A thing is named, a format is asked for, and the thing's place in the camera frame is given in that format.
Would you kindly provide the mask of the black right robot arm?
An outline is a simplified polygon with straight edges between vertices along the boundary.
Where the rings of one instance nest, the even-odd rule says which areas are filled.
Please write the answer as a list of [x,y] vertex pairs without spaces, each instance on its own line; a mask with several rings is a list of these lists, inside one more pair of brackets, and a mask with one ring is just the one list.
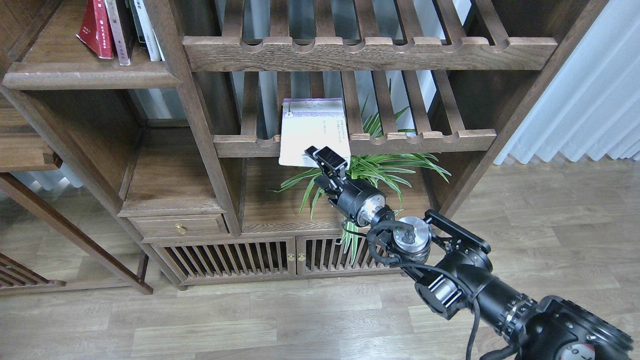
[[369,226],[366,242],[380,264],[400,268],[432,312],[451,319],[461,309],[474,314],[468,346],[485,321],[506,346],[484,360],[627,360],[631,337],[562,297],[535,301],[492,274],[491,248],[477,235],[434,210],[423,218],[395,219],[386,196],[346,173],[347,161],[331,148],[307,148],[321,170],[317,185],[346,221]]

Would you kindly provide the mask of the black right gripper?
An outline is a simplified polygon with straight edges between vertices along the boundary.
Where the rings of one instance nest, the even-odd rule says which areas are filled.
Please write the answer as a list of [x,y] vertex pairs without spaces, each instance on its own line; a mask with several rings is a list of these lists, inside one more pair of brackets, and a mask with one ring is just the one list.
[[387,219],[386,196],[370,182],[347,176],[348,161],[328,146],[310,146],[304,153],[319,166],[321,173],[314,180],[328,201],[357,227],[377,225]]

